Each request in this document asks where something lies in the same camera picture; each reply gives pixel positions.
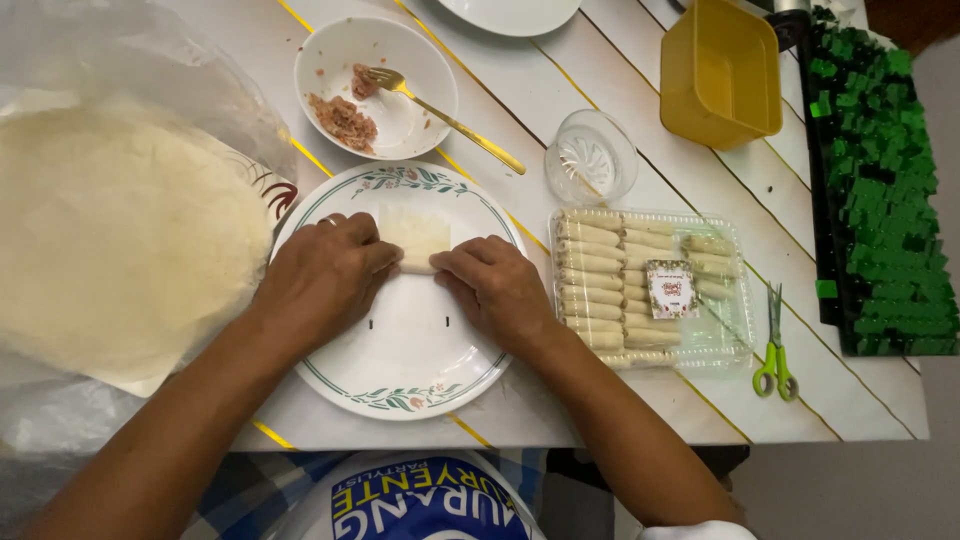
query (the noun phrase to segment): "yellow plastic container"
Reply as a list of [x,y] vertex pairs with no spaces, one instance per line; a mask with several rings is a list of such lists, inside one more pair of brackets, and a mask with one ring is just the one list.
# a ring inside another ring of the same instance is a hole
[[780,130],[777,35],[726,0],[696,0],[664,36],[660,121],[671,132],[730,150]]

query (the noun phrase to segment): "small glass bowl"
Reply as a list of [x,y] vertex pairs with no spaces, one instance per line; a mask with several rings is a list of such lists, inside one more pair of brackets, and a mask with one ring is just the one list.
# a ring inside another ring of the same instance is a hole
[[636,182],[639,157],[623,127],[594,109],[577,110],[546,149],[550,188],[568,203],[598,205],[622,197]]

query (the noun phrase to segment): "person's left hand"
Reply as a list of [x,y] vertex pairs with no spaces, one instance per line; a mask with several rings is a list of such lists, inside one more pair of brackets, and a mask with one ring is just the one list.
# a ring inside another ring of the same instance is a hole
[[329,218],[337,225],[321,221],[287,239],[241,315],[282,361],[301,360],[359,321],[399,272],[402,250],[380,240],[368,213]]

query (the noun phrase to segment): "person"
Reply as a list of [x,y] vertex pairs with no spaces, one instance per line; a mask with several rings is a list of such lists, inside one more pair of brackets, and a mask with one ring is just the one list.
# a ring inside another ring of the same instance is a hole
[[[251,305],[22,537],[180,537],[240,429],[301,358],[364,317],[402,257],[366,213],[333,214],[296,231]],[[614,495],[648,527],[641,538],[754,538],[680,436],[557,321],[536,267],[516,247],[474,238],[430,262],[470,323],[556,395]],[[466,451],[355,454],[294,504],[275,533],[283,540],[542,538],[516,491]]]

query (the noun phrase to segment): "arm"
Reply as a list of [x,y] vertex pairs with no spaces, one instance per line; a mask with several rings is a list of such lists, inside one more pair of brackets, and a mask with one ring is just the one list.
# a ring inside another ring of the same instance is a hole
[[650,406],[559,323],[534,265],[496,236],[431,263],[467,318],[560,399],[614,495],[645,526],[742,524],[707,466]]
[[370,310],[401,252],[368,214],[294,233],[251,306],[50,501],[24,539],[178,538],[240,429],[286,372]]

